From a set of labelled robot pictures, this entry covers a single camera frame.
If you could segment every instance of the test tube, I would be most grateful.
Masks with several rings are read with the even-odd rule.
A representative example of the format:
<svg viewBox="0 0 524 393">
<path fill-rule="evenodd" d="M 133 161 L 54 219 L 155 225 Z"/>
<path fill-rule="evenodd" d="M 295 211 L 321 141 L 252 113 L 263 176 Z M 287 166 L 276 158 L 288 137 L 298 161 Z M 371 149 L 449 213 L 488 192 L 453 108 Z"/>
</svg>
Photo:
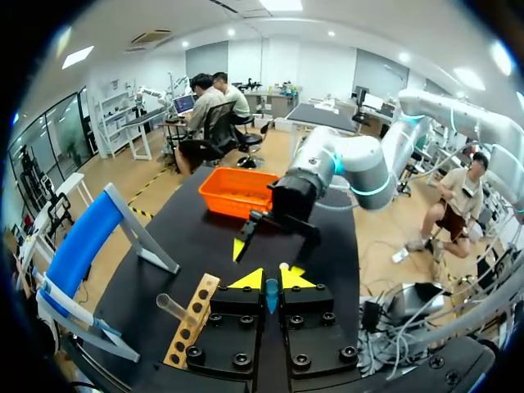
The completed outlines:
<svg viewBox="0 0 524 393">
<path fill-rule="evenodd" d="M 161 293 L 156 297 L 156 305 L 173 315 L 175 318 L 184 321 L 191 326 L 196 326 L 198 324 L 197 319 L 192 317 L 186 309 L 171 299 L 167 293 Z"/>
</svg>

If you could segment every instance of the shorts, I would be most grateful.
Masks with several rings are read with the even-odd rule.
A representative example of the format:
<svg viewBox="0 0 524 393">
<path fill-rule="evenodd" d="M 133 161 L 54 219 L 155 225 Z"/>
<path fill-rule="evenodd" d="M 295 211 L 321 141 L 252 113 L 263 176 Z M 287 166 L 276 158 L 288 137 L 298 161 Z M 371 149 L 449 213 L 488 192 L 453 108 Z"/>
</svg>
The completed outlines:
<svg viewBox="0 0 524 393">
<path fill-rule="evenodd" d="M 437 225 L 449 231 L 453 242 L 461 237 L 468 238 L 468 236 L 463 232 L 463 228 L 466 226 L 466 221 L 451 209 L 451 206 L 449 206 L 445 199 L 441 198 L 437 203 L 440 203 L 445 208 L 444 217 L 436 222 Z"/>
<path fill-rule="evenodd" d="M 181 141 L 181 143 L 178 145 L 178 149 L 184 158 L 189 161 L 191 171 L 202 165 L 202 162 L 205 160 L 215 159 L 214 153 L 210 149 L 204 147 L 201 141 L 196 139 Z"/>
</svg>

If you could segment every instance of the yellow black floor tape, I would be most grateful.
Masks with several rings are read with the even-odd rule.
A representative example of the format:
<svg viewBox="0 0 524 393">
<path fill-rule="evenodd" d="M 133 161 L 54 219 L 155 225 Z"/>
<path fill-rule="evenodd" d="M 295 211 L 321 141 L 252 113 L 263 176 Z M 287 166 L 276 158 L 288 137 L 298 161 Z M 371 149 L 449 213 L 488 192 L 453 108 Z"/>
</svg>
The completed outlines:
<svg viewBox="0 0 524 393">
<path fill-rule="evenodd" d="M 142 187 L 136 194 L 134 194 L 133 198 L 131 198 L 131 201 L 128 202 L 128 206 L 130 206 L 133 202 L 135 202 L 137 200 L 137 198 L 140 196 L 140 194 L 142 194 L 144 191 L 147 190 L 147 188 L 149 186 L 152 185 L 152 183 L 157 180 L 161 174 L 163 174 L 166 170 L 168 170 L 169 168 L 171 168 L 172 165 L 169 165 L 169 166 L 166 166 L 165 168 L 163 168 L 163 170 L 161 170 L 158 174 L 156 174 L 149 182 L 147 182 L 147 184 Z"/>
<path fill-rule="evenodd" d="M 140 196 L 140 194 L 142 194 L 144 191 L 146 191 L 146 189 L 149 186 L 151 186 L 152 183 L 155 180 L 157 180 L 160 177 L 161 174 L 163 174 L 166 170 L 168 170 L 171 167 L 172 167 L 172 165 L 168 165 L 165 168 L 163 168 L 163 170 L 161 170 L 158 174 L 156 174 L 149 182 L 147 182 L 147 184 L 144 187 L 142 187 L 136 194 L 134 194 L 133 198 L 131 198 L 131 201 L 128 202 L 128 206 L 131 209 L 131 211 L 133 211 L 134 213 L 136 213 L 138 215 L 143 215 L 144 217 L 148 217 L 149 219 L 153 219 L 153 217 L 155 217 L 155 215 L 152 215 L 151 213 L 147 213 L 144 210 L 137 209 L 136 207 L 131 206 L 131 204 L 133 202 L 135 202 L 137 200 L 137 198 Z"/>
<path fill-rule="evenodd" d="M 153 219 L 153 217 L 155 217 L 155 215 L 152 215 L 151 213 L 147 213 L 144 210 L 137 209 L 136 207 L 130 206 L 129 208 L 132 211 L 134 211 L 135 213 L 137 213 L 138 215 L 143 215 L 144 217 L 148 217 L 149 219 Z"/>
</svg>

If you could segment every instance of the ceiling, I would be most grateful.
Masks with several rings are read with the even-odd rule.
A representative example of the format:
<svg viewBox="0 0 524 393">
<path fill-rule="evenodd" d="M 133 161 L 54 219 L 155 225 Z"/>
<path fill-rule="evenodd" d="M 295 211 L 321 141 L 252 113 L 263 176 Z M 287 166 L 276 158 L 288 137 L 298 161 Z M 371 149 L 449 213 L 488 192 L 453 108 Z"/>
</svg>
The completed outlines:
<svg viewBox="0 0 524 393">
<path fill-rule="evenodd" d="M 36 116 L 50 104 L 80 90 L 91 67 L 121 55 L 130 41 L 148 30 L 170 29 L 171 38 L 150 48 L 151 54 L 181 52 L 182 41 L 190 47 L 231 39 L 295 35 L 304 40 L 359 47 L 398 61 L 400 52 L 409 52 L 408 67 L 432 79 L 451 93 L 465 92 L 470 100 L 491 111 L 509 115 L 524 125 L 524 110 L 515 91 L 516 71 L 502 75 L 489 55 L 494 39 L 449 0 L 302 0 L 302 12 L 267 12 L 258 0 L 221 0 L 237 12 L 228 11 L 211 0 L 99 0 L 72 23 L 65 51 L 56 55 L 49 48 L 43 66 L 34 78 L 20 112 Z M 336 37 L 329 37 L 329 30 Z M 65 70 L 67 54 L 94 45 L 85 61 Z M 453 69 L 468 67 L 483 80 L 486 90 L 467 88 Z M 25 125 L 19 121 L 17 128 Z"/>
</svg>

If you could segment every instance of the man sitting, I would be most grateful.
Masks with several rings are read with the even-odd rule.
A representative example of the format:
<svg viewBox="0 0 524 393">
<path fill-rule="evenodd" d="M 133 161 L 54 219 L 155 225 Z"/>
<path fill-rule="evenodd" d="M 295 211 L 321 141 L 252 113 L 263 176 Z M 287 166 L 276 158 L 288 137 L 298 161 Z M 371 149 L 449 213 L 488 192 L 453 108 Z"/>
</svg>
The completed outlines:
<svg viewBox="0 0 524 393">
<path fill-rule="evenodd" d="M 206 122 L 207 112 L 210 108 L 224 104 L 226 99 L 217 89 L 213 88 L 213 79 L 208 74 L 198 74 L 191 81 L 191 89 L 198 96 L 195 102 L 191 119 L 187 123 L 187 132 L 194 138 L 201 138 L 201 130 Z M 219 119 L 221 112 L 214 111 L 210 127 Z M 192 140 L 181 141 L 178 148 L 174 151 L 174 158 L 180 173 L 189 176 L 191 172 L 198 167 L 203 160 L 207 159 L 209 152 L 201 149 L 197 143 Z"/>
<path fill-rule="evenodd" d="M 469 216 L 468 232 L 478 220 L 484 199 L 481 177 L 488 169 L 489 161 L 482 153 L 475 153 L 471 169 L 451 170 L 437 185 L 442 198 L 426 213 L 420 238 L 406 246 L 408 251 L 421 251 L 427 245 L 433 225 L 438 223 L 450 233 L 451 242 L 432 240 L 435 260 L 440 261 L 443 250 L 459 258 L 466 258 L 470 252 L 468 235 L 464 232 Z"/>
<path fill-rule="evenodd" d="M 232 84 L 228 84 L 228 75 L 225 72 L 217 72 L 213 75 L 213 87 L 224 94 L 227 102 L 236 102 L 231 122 L 243 124 L 251 114 L 244 94 Z"/>
</svg>

